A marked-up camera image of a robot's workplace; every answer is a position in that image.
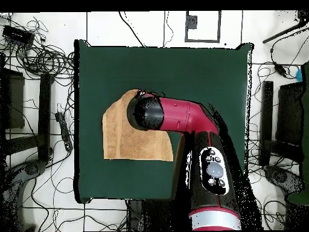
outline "black cable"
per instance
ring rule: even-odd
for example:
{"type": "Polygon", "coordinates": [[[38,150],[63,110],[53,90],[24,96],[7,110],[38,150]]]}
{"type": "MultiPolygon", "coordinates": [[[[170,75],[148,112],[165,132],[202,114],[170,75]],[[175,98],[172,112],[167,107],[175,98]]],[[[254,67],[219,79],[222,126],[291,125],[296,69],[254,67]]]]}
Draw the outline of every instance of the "black cable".
{"type": "Polygon", "coordinates": [[[35,179],[34,179],[34,186],[33,186],[32,191],[31,191],[31,198],[32,198],[32,200],[33,200],[34,203],[36,203],[38,206],[42,207],[43,209],[45,209],[45,210],[47,211],[47,216],[46,216],[45,220],[42,222],[41,226],[39,227],[38,232],[40,232],[40,231],[41,231],[41,228],[43,227],[43,224],[46,222],[46,220],[47,220],[47,218],[48,218],[48,216],[49,216],[49,211],[48,211],[48,209],[46,209],[44,206],[42,206],[41,204],[39,204],[39,203],[34,199],[34,197],[33,197],[33,192],[34,192],[34,189],[36,188],[36,182],[37,182],[37,180],[36,180],[36,178],[35,178],[35,179]]]}
{"type": "MultiPolygon", "coordinates": [[[[263,63],[263,64],[260,65],[260,67],[259,67],[259,69],[258,69],[259,85],[257,86],[257,88],[256,88],[256,90],[255,90],[255,93],[252,94],[251,96],[254,96],[254,97],[255,97],[255,96],[257,95],[257,93],[261,90],[261,84],[262,84],[262,82],[261,82],[260,77],[262,77],[262,76],[260,75],[260,71],[264,69],[264,68],[261,68],[261,67],[262,67],[263,65],[267,65],[267,64],[269,64],[269,62],[266,62],[266,63],[263,63]]],[[[266,79],[267,79],[271,74],[276,73],[276,71],[275,71],[275,72],[271,72],[271,70],[270,70],[269,68],[268,68],[268,70],[269,70],[269,73],[268,73],[268,75],[265,76],[266,79]]],[[[254,155],[254,154],[252,153],[253,150],[259,151],[259,149],[260,149],[259,144],[258,144],[258,143],[260,142],[260,139],[259,139],[259,131],[258,131],[258,125],[252,122],[252,118],[255,117],[256,115],[258,115],[260,112],[261,112],[261,111],[257,112],[257,113],[254,114],[254,115],[251,115],[250,118],[249,118],[249,122],[250,122],[249,125],[253,125],[253,126],[256,127],[256,130],[253,130],[252,128],[249,128],[249,130],[250,130],[251,132],[256,132],[257,140],[252,140],[252,139],[250,139],[250,138],[247,139],[247,141],[249,141],[249,144],[248,144],[248,149],[249,149],[249,165],[248,165],[249,169],[248,169],[248,175],[251,175],[251,174],[253,174],[253,173],[256,173],[258,176],[260,176],[260,178],[259,178],[257,181],[251,182],[251,184],[258,183],[262,178],[265,178],[265,176],[262,175],[262,173],[261,173],[261,172],[263,171],[263,167],[261,167],[261,166],[258,165],[258,157],[259,157],[259,155],[254,155]]],[[[280,165],[280,163],[283,162],[283,160],[284,160],[283,157],[281,157],[281,156],[279,156],[279,155],[276,155],[276,154],[270,154],[270,156],[276,156],[276,157],[279,158],[279,159],[276,161],[276,163],[275,163],[274,166],[278,166],[278,167],[288,167],[288,166],[289,166],[289,168],[287,169],[287,170],[289,170],[289,169],[291,169],[292,166],[297,165],[297,164],[294,164],[294,162],[292,162],[291,164],[287,164],[287,165],[285,165],[285,164],[280,165]]],[[[266,211],[266,207],[267,207],[268,204],[270,204],[270,203],[272,203],[272,202],[277,202],[278,204],[281,204],[281,205],[285,206],[282,202],[280,202],[280,201],[274,201],[274,200],[272,200],[272,201],[266,201],[265,204],[264,204],[264,206],[262,206],[262,204],[260,203],[259,200],[257,200],[257,198],[256,198],[256,201],[257,201],[257,202],[259,203],[259,205],[260,205],[260,206],[259,206],[260,213],[261,213],[261,216],[264,216],[264,220],[265,220],[265,223],[266,223],[266,226],[267,226],[268,229],[271,230],[270,225],[269,225],[269,222],[278,221],[280,224],[285,225],[285,223],[284,223],[284,214],[281,214],[281,213],[279,213],[279,212],[276,212],[275,214],[270,214],[268,211],[266,211]]]]}
{"type": "Polygon", "coordinates": [[[126,23],[126,25],[131,29],[132,33],[134,34],[134,36],[136,37],[136,39],[138,40],[138,42],[142,45],[142,47],[145,47],[144,44],[142,44],[142,42],[138,39],[137,35],[135,34],[134,30],[132,29],[132,27],[123,19],[120,11],[118,12],[119,13],[119,16],[120,18],[123,20],[124,23],[126,23]]]}
{"type": "Polygon", "coordinates": [[[174,36],[174,31],[171,29],[171,27],[170,27],[169,24],[167,23],[169,14],[170,14],[170,11],[168,11],[168,13],[167,13],[166,24],[167,24],[168,28],[171,30],[172,36],[171,36],[171,39],[170,39],[169,41],[167,41],[167,42],[163,45],[163,47],[165,47],[167,43],[171,42],[171,40],[173,39],[173,36],[174,36]]]}
{"type": "MultiPolygon", "coordinates": [[[[58,84],[60,84],[60,85],[62,85],[64,87],[68,87],[68,96],[67,96],[67,99],[66,99],[66,106],[63,109],[64,110],[63,114],[65,115],[67,112],[69,112],[69,116],[73,119],[73,122],[69,126],[70,136],[73,136],[74,134],[72,134],[71,128],[72,128],[72,125],[74,124],[74,116],[72,116],[71,109],[74,109],[74,86],[73,86],[73,82],[74,82],[74,77],[73,77],[73,71],[74,71],[74,69],[73,69],[74,68],[73,58],[74,58],[74,53],[70,53],[66,57],[65,52],[62,49],[60,49],[58,47],[55,47],[55,46],[52,46],[52,45],[47,45],[47,46],[43,45],[42,41],[44,41],[46,39],[46,36],[43,35],[40,32],[40,30],[42,30],[44,32],[48,32],[48,29],[46,28],[46,26],[44,26],[44,24],[41,21],[38,21],[36,18],[34,18],[33,21],[29,21],[27,23],[27,27],[28,28],[25,28],[24,26],[21,26],[20,24],[18,24],[17,22],[14,22],[14,21],[12,21],[12,23],[14,23],[16,28],[27,30],[27,31],[30,31],[30,32],[35,34],[35,40],[34,40],[35,42],[34,42],[32,47],[28,47],[28,48],[17,47],[17,49],[16,49],[16,46],[15,46],[15,51],[16,51],[15,57],[17,58],[17,61],[19,62],[19,66],[17,66],[17,65],[12,65],[12,66],[15,66],[18,71],[19,71],[19,68],[24,69],[26,75],[28,76],[28,78],[25,77],[25,79],[27,79],[27,80],[40,80],[40,78],[35,78],[34,76],[39,76],[41,73],[48,72],[48,73],[51,73],[54,76],[55,82],[57,82],[58,84]],[[29,51],[34,53],[34,56],[30,56],[28,54],[29,51]],[[58,81],[60,79],[70,79],[70,81],[69,81],[68,84],[64,85],[64,84],[62,84],[62,83],[60,83],[58,81]]],[[[8,44],[8,43],[5,43],[4,50],[6,50],[6,49],[11,49],[11,53],[14,50],[12,48],[12,44],[8,44]]],[[[31,107],[23,107],[23,108],[38,109],[38,107],[36,106],[34,100],[27,100],[26,102],[28,102],[28,101],[32,101],[35,108],[31,108],[31,107]]],[[[54,173],[53,173],[53,171],[51,169],[51,177],[47,181],[45,181],[35,191],[34,191],[34,189],[35,189],[35,187],[34,187],[32,192],[31,192],[31,195],[28,198],[30,198],[30,197],[33,198],[33,195],[41,187],[43,187],[50,179],[52,180],[52,184],[53,184],[53,186],[55,188],[54,195],[55,195],[56,191],[58,191],[60,193],[66,193],[66,192],[60,191],[57,187],[64,179],[71,179],[71,178],[68,178],[68,177],[67,178],[63,178],[55,186],[55,184],[53,182],[53,176],[58,171],[58,169],[60,168],[60,166],[62,165],[64,160],[67,159],[70,155],[71,155],[71,153],[68,153],[67,156],[64,157],[64,159],[61,159],[61,160],[59,160],[59,161],[54,163],[54,153],[53,153],[52,163],[50,165],[48,165],[46,168],[49,168],[49,167],[52,168],[54,165],[56,165],[56,164],[58,164],[60,162],[61,162],[61,164],[58,166],[57,170],[54,173]]],[[[47,211],[49,209],[52,209],[53,212],[54,212],[53,213],[53,222],[47,228],[45,228],[43,231],[46,231],[47,229],[49,229],[49,227],[52,226],[52,224],[54,224],[55,227],[56,227],[57,226],[57,217],[58,217],[58,214],[59,214],[59,210],[65,210],[65,208],[55,208],[55,206],[54,206],[54,197],[53,197],[53,208],[46,208],[46,207],[42,207],[41,205],[39,205],[39,206],[40,206],[41,209],[45,209],[47,211]]],[[[105,224],[102,224],[101,222],[96,221],[91,216],[87,216],[85,214],[85,210],[86,210],[86,207],[84,206],[84,209],[83,209],[84,216],[83,216],[83,218],[85,219],[86,217],[89,217],[89,218],[93,219],[98,224],[101,224],[101,225],[104,226],[103,230],[107,229],[107,228],[110,229],[110,227],[112,227],[112,226],[116,227],[116,229],[114,229],[116,231],[121,231],[121,230],[126,229],[124,227],[126,225],[126,223],[127,223],[126,221],[122,221],[118,227],[115,224],[105,225],[105,224]]],[[[44,223],[48,219],[48,216],[45,218],[44,222],[41,224],[39,230],[42,229],[44,223]]]]}
{"type": "Polygon", "coordinates": [[[278,63],[276,63],[276,62],[274,61],[274,59],[273,59],[273,48],[274,48],[274,46],[275,46],[279,41],[281,41],[281,40],[283,40],[283,39],[286,39],[286,38],[288,38],[288,37],[290,37],[290,36],[294,36],[294,35],[296,35],[296,34],[299,34],[299,33],[301,33],[301,32],[307,31],[307,30],[309,30],[309,28],[304,28],[304,29],[302,29],[302,30],[299,30],[299,31],[296,31],[296,32],[294,32],[294,33],[292,33],[292,34],[289,34],[288,36],[285,36],[285,37],[282,37],[282,38],[278,39],[278,40],[272,45],[272,47],[271,47],[271,49],[270,49],[270,58],[272,59],[272,62],[273,62],[274,67],[275,67],[275,70],[276,70],[280,75],[282,75],[283,77],[285,77],[286,79],[295,79],[295,77],[293,77],[293,76],[290,74],[290,67],[291,67],[291,65],[293,64],[293,62],[295,61],[295,59],[297,58],[298,54],[301,52],[301,49],[302,49],[302,47],[304,46],[304,44],[306,43],[306,41],[308,40],[309,36],[305,39],[304,43],[301,45],[301,47],[300,47],[298,53],[296,54],[295,58],[292,60],[291,64],[288,66],[288,73],[286,72],[286,70],[284,69],[284,67],[283,67],[282,64],[278,64],[278,63]]]}

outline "black stand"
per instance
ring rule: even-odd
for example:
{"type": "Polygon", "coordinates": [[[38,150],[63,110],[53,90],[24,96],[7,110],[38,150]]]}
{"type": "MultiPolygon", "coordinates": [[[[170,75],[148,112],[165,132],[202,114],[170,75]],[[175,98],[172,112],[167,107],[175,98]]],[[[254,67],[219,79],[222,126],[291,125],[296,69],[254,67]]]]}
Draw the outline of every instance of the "black stand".
{"type": "Polygon", "coordinates": [[[273,82],[262,83],[261,121],[260,121],[260,146],[259,166],[268,166],[271,153],[283,158],[301,163],[304,159],[302,149],[298,145],[272,140],[272,116],[273,116],[273,82]]]}
{"type": "Polygon", "coordinates": [[[298,16],[298,19],[299,19],[299,22],[298,22],[297,25],[292,26],[292,27],[288,28],[287,30],[284,30],[284,31],[264,40],[263,43],[266,44],[269,41],[276,39],[277,37],[283,36],[284,34],[287,34],[287,33],[291,32],[293,30],[297,30],[298,28],[302,28],[302,27],[306,26],[306,24],[309,22],[309,11],[298,11],[297,16],[298,16]]]}
{"type": "Polygon", "coordinates": [[[1,194],[1,231],[25,231],[22,222],[22,197],[29,180],[37,178],[46,168],[52,149],[49,147],[50,138],[50,100],[52,75],[40,76],[40,105],[38,135],[5,139],[5,122],[9,120],[8,105],[10,95],[6,84],[7,69],[4,68],[4,55],[0,56],[0,194],[1,194]],[[39,159],[28,161],[8,169],[5,157],[17,152],[37,147],[39,159]]]}

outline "robot control buttons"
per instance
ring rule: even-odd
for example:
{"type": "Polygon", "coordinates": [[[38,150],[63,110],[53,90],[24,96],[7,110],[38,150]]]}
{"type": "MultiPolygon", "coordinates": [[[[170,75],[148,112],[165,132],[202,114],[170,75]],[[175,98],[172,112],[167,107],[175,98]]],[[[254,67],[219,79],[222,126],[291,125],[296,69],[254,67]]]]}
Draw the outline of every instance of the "robot control buttons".
{"type": "Polygon", "coordinates": [[[209,183],[209,185],[214,185],[215,184],[215,180],[214,179],[209,179],[208,183],[209,183]]]}
{"type": "Polygon", "coordinates": [[[218,163],[210,162],[207,167],[207,173],[214,178],[221,178],[224,175],[224,170],[218,163]]]}
{"type": "Polygon", "coordinates": [[[225,182],[222,179],[219,179],[219,184],[220,184],[221,187],[225,186],[225,182]]]}

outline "cloth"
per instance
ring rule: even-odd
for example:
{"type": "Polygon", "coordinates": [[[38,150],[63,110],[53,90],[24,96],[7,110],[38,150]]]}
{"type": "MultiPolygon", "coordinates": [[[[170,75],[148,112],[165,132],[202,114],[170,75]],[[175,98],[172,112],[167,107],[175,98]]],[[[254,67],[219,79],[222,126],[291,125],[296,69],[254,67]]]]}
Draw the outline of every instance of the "cloth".
{"type": "Polygon", "coordinates": [[[103,114],[104,159],[173,161],[167,132],[137,130],[127,119],[127,107],[138,90],[127,91],[103,114]]]}

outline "tangled wires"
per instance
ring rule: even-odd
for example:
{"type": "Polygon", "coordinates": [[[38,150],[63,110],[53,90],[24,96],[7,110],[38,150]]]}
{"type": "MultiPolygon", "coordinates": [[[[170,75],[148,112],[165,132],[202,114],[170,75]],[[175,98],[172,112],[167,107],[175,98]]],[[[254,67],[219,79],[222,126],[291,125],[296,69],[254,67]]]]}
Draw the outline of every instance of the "tangled wires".
{"type": "MultiPolygon", "coordinates": [[[[263,83],[263,81],[265,81],[266,79],[269,78],[269,76],[271,76],[274,73],[277,73],[277,70],[275,69],[274,71],[272,71],[270,69],[270,66],[273,64],[273,62],[265,62],[263,64],[261,64],[258,68],[258,79],[259,79],[259,84],[256,87],[255,92],[251,95],[252,97],[254,97],[254,99],[256,101],[258,101],[259,103],[261,103],[261,100],[258,99],[257,95],[261,90],[261,85],[263,83]],[[268,73],[265,75],[261,75],[260,72],[263,70],[267,70],[268,73]]],[[[298,66],[296,65],[282,65],[284,68],[287,66],[288,70],[290,69],[291,66],[299,69],[298,66]]],[[[249,139],[249,143],[248,143],[248,151],[249,151],[249,170],[248,170],[248,175],[253,175],[256,174],[259,176],[259,179],[257,181],[251,182],[251,184],[256,184],[258,183],[262,178],[265,178],[265,175],[263,174],[263,167],[259,166],[258,164],[258,157],[260,154],[260,147],[259,147],[259,130],[258,130],[258,125],[255,124],[252,119],[254,117],[256,117],[258,114],[260,114],[261,111],[258,111],[257,113],[253,114],[250,116],[249,119],[249,126],[250,126],[250,132],[256,134],[255,138],[256,139],[249,139]]],[[[277,157],[278,159],[276,160],[274,166],[278,166],[278,167],[282,167],[282,168],[286,168],[286,170],[291,169],[293,166],[297,165],[296,163],[294,163],[293,161],[290,164],[282,164],[282,162],[285,160],[283,157],[279,156],[279,155],[275,155],[275,154],[271,154],[272,157],[277,157]]],[[[285,204],[283,204],[282,202],[278,201],[278,200],[271,200],[271,201],[267,201],[264,203],[264,205],[262,205],[262,203],[256,198],[256,201],[258,203],[258,207],[260,209],[260,213],[261,216],[264,217],[264,221],[265,224],[267,226],[268,229],[271,230],[271,227],[269,225],[269,222],[274,222],[277,221],[282,225],[285,225],[285,220],[284,220],[284,214],[281,214],[280,212],[276,212],[275,214],[273,213],[269,213],[266,210],[266,207],[269,206],[270,204],[279,204],[283,207],[285,207],[285,204]]]]}

